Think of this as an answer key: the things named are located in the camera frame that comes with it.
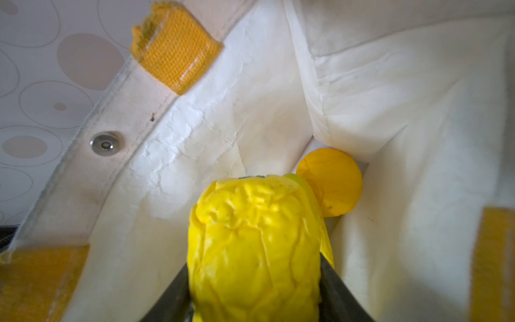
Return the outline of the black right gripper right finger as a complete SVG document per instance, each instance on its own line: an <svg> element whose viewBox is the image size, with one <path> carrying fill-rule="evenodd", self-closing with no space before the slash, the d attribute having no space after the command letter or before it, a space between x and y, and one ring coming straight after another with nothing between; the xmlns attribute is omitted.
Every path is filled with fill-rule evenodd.
<svg viewBox="0 0 515 322"><path fill-rule="evenodd" d="M374 322L321 254L319 321Z"/></svg>

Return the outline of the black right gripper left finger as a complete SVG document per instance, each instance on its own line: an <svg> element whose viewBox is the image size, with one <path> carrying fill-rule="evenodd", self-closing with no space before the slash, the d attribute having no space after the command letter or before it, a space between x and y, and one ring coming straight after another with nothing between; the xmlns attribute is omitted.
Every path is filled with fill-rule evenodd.
<svg viewBox="0 0 515 322"><path fill-rule="evenodd" d="M189 273L185 264L140 322L191 322L192 320L193 306L189 292Z"/></svg>

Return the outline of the yellow lemon toy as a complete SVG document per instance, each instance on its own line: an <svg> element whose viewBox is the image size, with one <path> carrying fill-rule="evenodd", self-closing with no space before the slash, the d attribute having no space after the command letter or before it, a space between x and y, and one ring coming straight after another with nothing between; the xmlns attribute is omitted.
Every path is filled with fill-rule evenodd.
<svg viewBox="0 0 515 322"><path fill-rule="evenodd" d="M290 177L212 182L190 212L194 321L317 321L321 233Z"/></svg>

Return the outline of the white canvas grocery bag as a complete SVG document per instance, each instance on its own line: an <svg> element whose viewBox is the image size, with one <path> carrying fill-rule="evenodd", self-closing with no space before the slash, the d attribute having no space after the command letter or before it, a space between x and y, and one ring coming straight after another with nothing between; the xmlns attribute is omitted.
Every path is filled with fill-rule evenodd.
<svg viewBox="0 0 515 322"><path fill-rule="evenodd" d="M514 320L513 1L2 1L1 320L140 321L212 182L320 148L374 321Z"/></svg>

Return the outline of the yellow banana toy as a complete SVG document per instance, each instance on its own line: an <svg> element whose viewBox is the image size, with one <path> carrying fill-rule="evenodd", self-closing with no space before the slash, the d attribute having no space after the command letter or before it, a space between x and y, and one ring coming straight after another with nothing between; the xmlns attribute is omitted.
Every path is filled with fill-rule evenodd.
<svg viewBox="0 0 515 322"><path fill-rule="evenodd" d="M299 177L297 174L285 174L286 178L296 182L299 184L307 194L307 197L309 199L309 203L311 206L311 210L317 220L317 223L319 225L319 235L320 235L320 251L322 255L325 257L325 259L328 261L331 268L335 268L334 265L334 255L333 250L331 247L331 242L329 239L329 234L327 231L327 226L325 224L325 220L323 217L323 213L321 210L321 207L319 205L319 202L315 196L314 191L312 190L311 186L308 184L307 181L304 180L304 178Z"/></svg>

